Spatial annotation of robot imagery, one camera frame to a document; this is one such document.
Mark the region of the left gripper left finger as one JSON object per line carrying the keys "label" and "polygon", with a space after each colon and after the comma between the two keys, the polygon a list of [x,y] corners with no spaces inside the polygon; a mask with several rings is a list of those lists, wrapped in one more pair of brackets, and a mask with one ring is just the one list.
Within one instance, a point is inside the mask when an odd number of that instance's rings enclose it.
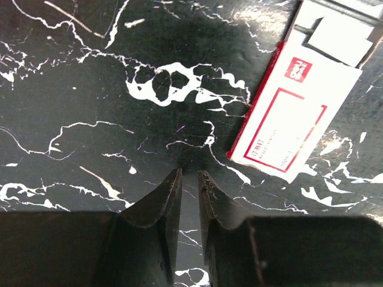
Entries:
{"label": "left gripper left finger", "polygon": [[1,213],[2,286],[172,286],[182,171],[122,212]]}

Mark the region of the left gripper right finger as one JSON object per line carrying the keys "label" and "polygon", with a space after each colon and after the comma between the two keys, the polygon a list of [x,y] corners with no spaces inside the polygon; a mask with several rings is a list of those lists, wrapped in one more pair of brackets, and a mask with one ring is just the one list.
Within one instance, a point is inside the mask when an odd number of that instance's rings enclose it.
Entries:
{"label": "left gripper right finger", "polygon": [[382,227],[365,216],[256,215],[198,173],[212,286],[381,286]]}

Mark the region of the red white staple box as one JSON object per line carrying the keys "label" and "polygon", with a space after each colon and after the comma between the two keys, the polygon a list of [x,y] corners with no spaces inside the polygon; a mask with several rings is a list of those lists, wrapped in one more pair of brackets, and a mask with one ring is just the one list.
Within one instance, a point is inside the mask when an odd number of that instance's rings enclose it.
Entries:
{"label": "red white staple box", "polygon": [[302,1],[227,152],[293,182],[381,40],[381,1]]}

